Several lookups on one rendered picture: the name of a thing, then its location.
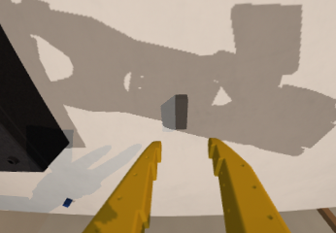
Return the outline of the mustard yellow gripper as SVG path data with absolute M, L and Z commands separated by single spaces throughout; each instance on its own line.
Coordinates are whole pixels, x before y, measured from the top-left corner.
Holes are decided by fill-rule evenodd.
M 226 233 L 291 233 L 250 164 L 217 138 L 209 138 L 208 155 L 218 177 Z M 160 162 L 161 142 L 154 141 L 83 233 L 145 233 Z

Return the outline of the small blue block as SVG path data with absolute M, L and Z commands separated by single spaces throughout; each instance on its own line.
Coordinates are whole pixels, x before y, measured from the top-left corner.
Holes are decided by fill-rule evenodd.
M 62 206 L 68 208 L 70 204 L 72 203 L 72 201 L 73 201 L 72 199 L 67 198 Z

